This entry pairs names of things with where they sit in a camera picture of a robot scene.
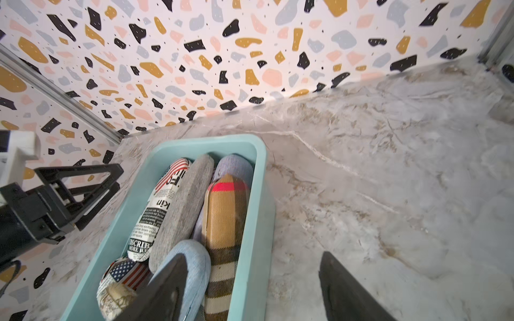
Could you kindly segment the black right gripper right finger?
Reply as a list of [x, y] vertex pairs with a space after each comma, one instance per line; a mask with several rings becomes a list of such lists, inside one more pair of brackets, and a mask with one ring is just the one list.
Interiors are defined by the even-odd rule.
[[328, 320], [396, 320], [329, 251], [321, 257], [319, 279]]

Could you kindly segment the light blue fabric glasses case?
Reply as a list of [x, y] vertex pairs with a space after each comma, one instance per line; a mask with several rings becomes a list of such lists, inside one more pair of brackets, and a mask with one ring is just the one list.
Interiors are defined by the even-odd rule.
[[161, 266], [153, 274], [151, 282], [176, 255], [183, 254], [187, 263], [187, 278], [179, 320], [199, 320], [198, 312], [203, 306], [203, 298], [211, 273], [211, 258], [206, 248], [193, 239], [180, 241], [167, 254]]

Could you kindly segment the teal plastic storage box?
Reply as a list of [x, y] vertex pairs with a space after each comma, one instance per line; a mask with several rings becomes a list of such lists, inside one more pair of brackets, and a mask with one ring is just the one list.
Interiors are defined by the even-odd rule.
[[265, 182], [267, 150], [255, 135], [228, 135], [196, 139], [169, 140], [142, 144], [143, 156], [127, 195], [115, 210], [109, 230], [70, 303], [62, 320], [102, 320], [96, 291], [108, 265], [120, 258], [128, 239], [142, 214], [152, 188], [165, 168], [181, 157], [196, 159], [210, 154], [214, 159], [237, 154], [254, 166], [246, 225], [235, 277], [229, 320], [263, 320], [266, 314], [276, 207]]

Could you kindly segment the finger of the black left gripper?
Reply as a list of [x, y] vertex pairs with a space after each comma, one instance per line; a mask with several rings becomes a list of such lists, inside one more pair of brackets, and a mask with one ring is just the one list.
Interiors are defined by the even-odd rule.
[[72, 188], [70, 194], [73, 197], [82, 195], [83, 200], [74, 201], [72, 208], [69, 209], [72, 221], [68, 223], [68, 231], [75, 228], [80, 231], [84, 230], [119, 190], [118, 183], [113, 183], [109, 187], [106, 183], [101, 183]]
[[119, 164], [39, 167], [35, 170], [52, 197], [68, 209], [85, 209], [117, 186], [124, 173]]

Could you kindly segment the newspaper flag glasses case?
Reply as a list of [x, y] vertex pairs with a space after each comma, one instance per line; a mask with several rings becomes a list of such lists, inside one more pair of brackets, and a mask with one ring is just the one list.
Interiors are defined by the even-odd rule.
[[159, 179], [128, 239], [127, 256], [132, 261], [144, 262], [149, 259], [163, 220], [171, 208], [171, 199], [179, 190], [190, 165], [190, 160], [180, 158]]

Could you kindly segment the world map print glasses case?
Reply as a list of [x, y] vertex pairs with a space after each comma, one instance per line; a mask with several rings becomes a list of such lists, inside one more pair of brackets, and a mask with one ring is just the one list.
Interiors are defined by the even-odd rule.
[[114, 320], [132, 302], [135, 301], [137, 293], [130, 287], [113, 283], [100, 291], [97, 296], [99, 309], [105, 320]]

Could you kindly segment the plaid tartan glasses case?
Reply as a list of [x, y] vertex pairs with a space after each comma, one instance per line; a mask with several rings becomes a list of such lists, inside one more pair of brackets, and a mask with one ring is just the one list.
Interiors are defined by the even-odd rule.
[[206, 320], [227, 320], [248, 211], [250, 189], [230, 174], [212, 183], [206, 193], [202, 242], [211, 259], [204, 297]]

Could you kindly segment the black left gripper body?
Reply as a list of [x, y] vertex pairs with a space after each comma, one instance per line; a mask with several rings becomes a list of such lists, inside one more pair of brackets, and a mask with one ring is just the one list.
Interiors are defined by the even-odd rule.
[[41, 243], [57, 244], [74, 230], [76, 199], [61, 183], [25, 192], [1, 188], [1, 266]]

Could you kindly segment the dark grey fabric glasses case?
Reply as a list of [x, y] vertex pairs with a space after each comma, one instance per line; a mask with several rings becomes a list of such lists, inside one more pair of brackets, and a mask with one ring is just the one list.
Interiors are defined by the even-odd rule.
[[214, 173], [214, 159], [203, 154], [186, 172], [178, 192], [155, 239], [149, 257], [149, 269], [156, 274], [168, 253], [182, 240], [189, 239], [203, 206]]

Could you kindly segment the long lilac fabric glasses case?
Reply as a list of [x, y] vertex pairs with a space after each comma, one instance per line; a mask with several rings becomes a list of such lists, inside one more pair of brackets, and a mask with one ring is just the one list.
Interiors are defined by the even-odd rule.
[[[238, 179], [242, 179], [246, 186], [250, 189], [253, 180], [253, 173], [254, 170], [252, 165], [245, 158], [241, 157], [240, 155], [232, 154], [223, 157], [219, 161], [216, 169], [214, 170], [211, 183], [215, 183], [224, 175], [229, 174], [237, 177]], [[204, 203], [191, 235], [191, 238], [197, 242], [202, 242], [202, 223], [205, 207], [206, 204]]]

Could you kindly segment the newspaper print glasses case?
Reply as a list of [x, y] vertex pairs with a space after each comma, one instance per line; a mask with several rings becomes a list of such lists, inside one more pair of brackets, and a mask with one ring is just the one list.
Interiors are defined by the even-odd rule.
[[150, 281], [151, 273], [146, 262], [136, 262], [127, 257], [119, 258], [107, 268], [102, 276], [96, 297], [111, 284], [124, 284], [136, 293]]

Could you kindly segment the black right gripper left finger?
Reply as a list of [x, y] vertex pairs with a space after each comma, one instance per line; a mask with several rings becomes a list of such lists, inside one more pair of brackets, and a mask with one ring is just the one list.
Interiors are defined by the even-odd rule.
[[187, 281], [187, 260], [176, 255], [117, 320], [179, 320]]

